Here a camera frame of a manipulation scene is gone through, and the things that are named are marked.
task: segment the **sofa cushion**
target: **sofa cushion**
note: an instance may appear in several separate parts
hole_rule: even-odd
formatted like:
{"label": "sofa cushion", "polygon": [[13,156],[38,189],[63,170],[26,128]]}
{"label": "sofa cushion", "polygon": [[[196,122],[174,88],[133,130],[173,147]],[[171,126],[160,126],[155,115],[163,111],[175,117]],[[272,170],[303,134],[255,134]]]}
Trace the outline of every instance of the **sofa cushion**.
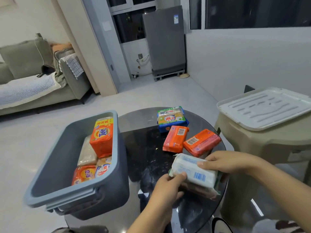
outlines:
{"label": "sofa cushion", "polygon": [[42,65],[53,67],[52,49],[49,43],[40,37],[1,47],[0,54],[15,79],[40,74]]}
{"label": "sofa cushion", "polygon": [[6,63],[0,62],[0,84],[6,84],[14,80],[13,74]]}

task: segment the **black glass table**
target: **black glass table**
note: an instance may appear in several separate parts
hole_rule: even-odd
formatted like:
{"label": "black glass table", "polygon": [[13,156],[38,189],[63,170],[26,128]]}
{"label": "black glass table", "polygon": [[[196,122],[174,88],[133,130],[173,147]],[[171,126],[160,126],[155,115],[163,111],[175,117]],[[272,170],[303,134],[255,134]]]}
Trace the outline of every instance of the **black glass table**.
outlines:
{"label": "black glass table", "polygon": [[[125,205],[97,217],[82,221],[66,215],[68,226],[77,232],[109,232],[125,233],[140,212],[145,208],[149,196],[157,180],[168,173],[174,157],[172,153],[162,151],[167,133],[160,133],[157,128],[157,111],[166,107],[155,107],[137,110],[119,117],[119,129],[127,150],[127,166],[129,176],[130,197]],[[216,132],[215,129],[200,116],[185,111],[189,120],[187,138],[194,136],[203,129]],[[212,152],[225,150],[220,142]],[[185,195],[175,204],[171,223],[165,232],[194,233],[199,231],[216,211],[226,188],[226,183],[219,185],[220,195],[209,200],[192,192]]]}

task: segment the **orange soap package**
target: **orange soap package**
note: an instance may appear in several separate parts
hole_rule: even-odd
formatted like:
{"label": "orange soap package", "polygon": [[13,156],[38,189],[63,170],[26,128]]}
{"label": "orange soap package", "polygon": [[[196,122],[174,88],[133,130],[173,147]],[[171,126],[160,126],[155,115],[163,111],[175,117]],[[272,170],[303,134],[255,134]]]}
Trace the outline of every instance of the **orange soap package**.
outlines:
{"label": "orange soap package", "polygon": [[194,157],[200,157],[214,148],[221,138],[210,130],[204,129],[194,137],[184,142],[184,148]]}
{"label": "orange soap package", "polygon": [[76,185],[84,181],[92,180],[95,178],[96,166],[82,166],[77,167],[72,179],[71,185]]}
{"label": "orange soap package", "polygon": [[188,127],[172,126],[165,139],[163,151],[170,151],[174,153],[183,152],[183,142],[186,140]]}
{"label": "orange soap package", "polygon": [[90,145],[98,158],[112,155],[113,117],[98,119],[91,134]]}

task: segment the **white soap package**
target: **white soap package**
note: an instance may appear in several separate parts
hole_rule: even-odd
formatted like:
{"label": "white soap package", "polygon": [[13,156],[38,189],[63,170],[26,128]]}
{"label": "white soap package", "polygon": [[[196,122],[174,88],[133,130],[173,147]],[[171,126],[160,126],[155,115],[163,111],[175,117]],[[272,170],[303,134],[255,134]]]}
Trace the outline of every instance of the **white soap package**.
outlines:
{"label": "white soap package", "polygon": [[78,167],[96,165],[97,155],[90,145],[91,135],[85,137],[79,156]]}
{"label": "white soap package", "polygon": [[179,173],[186,172],[187,180],[181,186],[198,195],[213,199],[219,195],[215,189],[217,189],[221,173],[198,167],[197,162],[199,161],[204,160],[183,153],[177,154],[172,168],[169,170],[169,176],[174,177]]}

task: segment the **gray plastic basket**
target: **gray plastic basket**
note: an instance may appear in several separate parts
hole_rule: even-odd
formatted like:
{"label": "gray plastic basket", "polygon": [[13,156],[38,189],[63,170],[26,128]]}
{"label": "gray plastic basket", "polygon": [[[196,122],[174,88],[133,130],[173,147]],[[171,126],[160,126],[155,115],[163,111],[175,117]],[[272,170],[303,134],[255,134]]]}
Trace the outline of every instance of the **gray plastic basket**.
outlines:
{"label": "gray plastic basket", "polygon": [[[113,116],[112,161],[100,177],[71,185],[84,138],[93,131],[97,119]],[[46,205],[59,215],[71,214],[86,220],[124,205],[129,198],[125,144],[118,128],[116,111],[69,124],[51,149],[24,195],[32,208]]]}

